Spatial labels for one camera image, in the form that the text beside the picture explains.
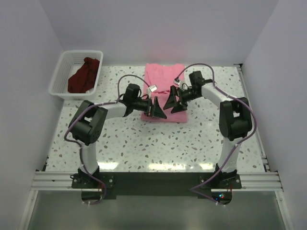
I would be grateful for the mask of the pink t-shirt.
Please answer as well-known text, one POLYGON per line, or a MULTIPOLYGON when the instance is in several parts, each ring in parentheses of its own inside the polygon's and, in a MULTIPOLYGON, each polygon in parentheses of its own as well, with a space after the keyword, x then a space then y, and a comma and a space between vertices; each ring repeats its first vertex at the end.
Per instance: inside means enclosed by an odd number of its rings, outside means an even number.
MULTIPOLYGON (((181 71, 185 68, 183 64, 175 64, 172 66, 162 66, 159 64, 146 64, 144 80, 151 86, 156 85, 157 90, 152 93, 152 99, 158 98, 158 102, 161 108, 164 107, 169 94, 170 87, 174 85, 174 79, 179 77, 180 80, 184 80, 184 74, 181 71)), ((148 122, 173 122, 173 123, 187 123, 187 112, 171 113, 171 109, 164 110, 166 119, 147 117, 145 114, 141 114, 142 121, 148 122)))

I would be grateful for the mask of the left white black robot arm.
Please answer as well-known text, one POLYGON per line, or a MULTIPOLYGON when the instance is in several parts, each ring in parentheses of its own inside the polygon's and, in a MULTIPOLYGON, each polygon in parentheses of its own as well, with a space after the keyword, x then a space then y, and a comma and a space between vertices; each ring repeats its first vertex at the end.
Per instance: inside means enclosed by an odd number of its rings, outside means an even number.
POLYGON ((130 83, 125 93, 119 95, 115 102, 94 104, 85 100, 79 106, 64 134, 65 141, 79 146, 81 166, 78 174, 72 177, 74 182, 89 188, 103 184, 96 159, 96 142, 107 119, 127 117, 135 110, 143 112, 148 117, 167 118, 157 97, 152 100, 146 95, 143 99, 139 95, 140 91, 139 85, 130 83))

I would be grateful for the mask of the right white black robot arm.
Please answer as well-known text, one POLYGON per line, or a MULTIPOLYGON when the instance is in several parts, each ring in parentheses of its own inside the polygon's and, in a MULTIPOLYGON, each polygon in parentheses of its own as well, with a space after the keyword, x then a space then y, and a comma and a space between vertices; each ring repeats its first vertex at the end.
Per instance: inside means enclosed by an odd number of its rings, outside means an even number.
POLYGON ((223 92, 213 79, 206 80, 200 71, 189 74, 189 80, 191 85, 186 88, 182 81, 175 80, 177 86, 170 87, 163 109, 171 109, 172 114, 183 112, 189 101, 198 98, 207 99, 219 107, 219 130, 224 137, 222 153, 214 174, 193 189, 206 184, 225 188, 236 177, 241 144, 252 136, 249 132, 256 127, 252 124, 253 113, 247 98, 236 98, 223 92))

